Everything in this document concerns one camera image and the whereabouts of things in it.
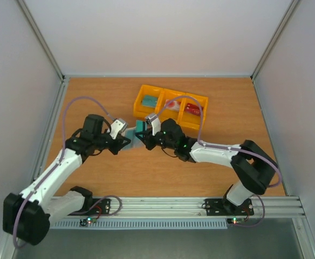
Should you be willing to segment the beige card holder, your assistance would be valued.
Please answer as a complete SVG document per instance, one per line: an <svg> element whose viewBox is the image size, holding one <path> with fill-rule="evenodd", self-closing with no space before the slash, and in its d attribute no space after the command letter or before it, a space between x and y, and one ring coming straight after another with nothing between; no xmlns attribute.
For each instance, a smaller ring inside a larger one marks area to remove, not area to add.
<svg viewBox="0 0 315 259"><path fill-rule="evenodd" d="M123 132L122 135L126 137L127 139L129 139L131 142L128 145L126 145L122 149L122 151L126 151L132 148L144 147L143 142L135 136L135 133L136 133L136 127L128 128Z"/></svg>

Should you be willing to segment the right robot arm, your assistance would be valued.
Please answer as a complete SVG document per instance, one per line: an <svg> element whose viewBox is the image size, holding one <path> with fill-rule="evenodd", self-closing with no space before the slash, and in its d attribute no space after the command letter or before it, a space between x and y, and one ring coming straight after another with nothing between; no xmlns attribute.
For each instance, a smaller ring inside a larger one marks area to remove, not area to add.
<svg viewBox="0 0 315 259"><path fill-rule="evenodd" d="M155 119L146 130L136 132L135 136L147 150L155 147L171 149L174 156L183 162L206 162L233 169L238 182L229 187L220 202L220 209L226 215L234 215L253 195L263 195L277 170L276 163L251 140L240 145L204 142L186 136L173 119L164 122Z"/></svg>

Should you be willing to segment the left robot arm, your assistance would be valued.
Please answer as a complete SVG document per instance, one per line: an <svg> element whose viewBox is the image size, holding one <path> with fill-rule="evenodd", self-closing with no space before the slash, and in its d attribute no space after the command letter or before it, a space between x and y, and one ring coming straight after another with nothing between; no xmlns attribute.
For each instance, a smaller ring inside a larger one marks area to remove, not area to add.
<svg viewBox="0 0 315 259"><path fill-rule="evenodd" d="M33 246L39 244L50 227L68 215L87 215L102 209L91 191L75 186L66 195L52 201L54 194L65 180L90 156L109 150L117 155L130 144L122 136L128 124L122 119L109 123L104 117L90 114L82 128L64 141L63 147L52 164L35 181L19 194L10 193L3 202L3 230L18 240Z"/></svg>

